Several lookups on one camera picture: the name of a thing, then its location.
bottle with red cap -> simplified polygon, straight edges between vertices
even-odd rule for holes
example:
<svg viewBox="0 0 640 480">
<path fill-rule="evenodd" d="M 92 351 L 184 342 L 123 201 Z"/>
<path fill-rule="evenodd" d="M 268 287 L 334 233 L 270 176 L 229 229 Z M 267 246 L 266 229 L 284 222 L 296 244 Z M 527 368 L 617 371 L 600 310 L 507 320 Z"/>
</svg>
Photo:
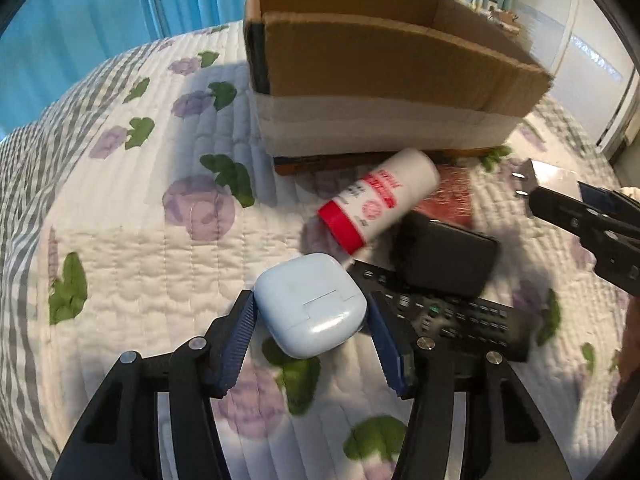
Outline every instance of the bottle with red cap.
<svg viewBox="0 0 640 480">
<path fill-rule="evenodd" d="M 349 254 L 395 224 L 440 185 L 423 152 L 407 148 L 324 204 L 318 216 Z"/>
</svg>

black wallet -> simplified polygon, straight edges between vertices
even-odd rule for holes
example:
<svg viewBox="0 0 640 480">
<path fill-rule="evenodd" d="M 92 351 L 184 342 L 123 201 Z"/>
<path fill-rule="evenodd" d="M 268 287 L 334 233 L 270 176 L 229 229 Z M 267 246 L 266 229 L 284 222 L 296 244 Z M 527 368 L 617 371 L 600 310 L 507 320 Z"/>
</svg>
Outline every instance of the black wallet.
<svg viewBox="0 0 640 480">
<path fill-rule="evenodd" d="M 410 286 L 476 298 L 491 275 L 498 240 L 415 211 L 400 224 L 391 262 Z"/>
</svg>

open cardboard box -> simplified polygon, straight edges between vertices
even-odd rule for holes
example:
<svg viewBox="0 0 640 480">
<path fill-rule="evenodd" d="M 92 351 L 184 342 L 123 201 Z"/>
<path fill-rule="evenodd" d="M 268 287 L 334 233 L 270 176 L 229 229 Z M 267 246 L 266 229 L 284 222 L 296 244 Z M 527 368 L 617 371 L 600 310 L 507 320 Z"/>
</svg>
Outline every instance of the open cardboard box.
<svg viewBox="0 0 640 480">
<path fill-rule="evenodd" d="M 246 0 L 255 109 L 276 157 L 478 152 L 551 76 L 455 0 Z"/>
</svg>

screw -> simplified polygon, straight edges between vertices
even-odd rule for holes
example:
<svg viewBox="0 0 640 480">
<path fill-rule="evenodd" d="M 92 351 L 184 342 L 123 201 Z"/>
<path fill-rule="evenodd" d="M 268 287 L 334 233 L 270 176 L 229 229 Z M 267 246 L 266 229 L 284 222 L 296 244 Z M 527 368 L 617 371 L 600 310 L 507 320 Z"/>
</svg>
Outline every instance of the screw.
<svg viewBox="0 0 640 480">
<path fill-rule="evenodd" d="M 495 350 L 491 350 L 487 352 L 486 360 L 489 361 L 492 365 L 499 365 L 502 362 L 502 354 L 500 352 L 496 352 Z"/>
<path fill-rule="evenodd" d="M 138 358 L 138 354 L 136 354 L 133 350 L 127 350 L 123 352 L 120 356 L 120 362 L 123 364 L 130 364 Z"/>
<path fill-rule="evenodd" d="M 436 342 L 430 337 L 420 337 L 417 342 L 423 350 L 433 350 L 436 346 Z"/>
<path fill-rule="evenodd" d="M 191 350 L 202 350 L 207 345 L 207 340 L 203 337 L 194 337 L 191 341 L 189 341 L 189 348 Z"/>
</svg>

black remote control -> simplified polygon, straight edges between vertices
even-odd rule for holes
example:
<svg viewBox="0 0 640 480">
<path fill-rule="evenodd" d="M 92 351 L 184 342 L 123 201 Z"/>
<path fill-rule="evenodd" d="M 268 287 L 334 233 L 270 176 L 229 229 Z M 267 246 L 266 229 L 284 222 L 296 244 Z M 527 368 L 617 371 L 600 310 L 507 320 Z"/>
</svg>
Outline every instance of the black remote control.
<svg viewBox="0 0 640 480">
<path fill-rule="evenodd" d="M 450 340 L 464 354 L 500 352 L 510 361 L 524 362 L 536 316 L 493 301 L 464 299 L 403 283 L 396 273 L 355 260 L 348 270 L 367 301 L 378 290 L 399 317 L 411 322 L 418 337 Z"/>
</svg>

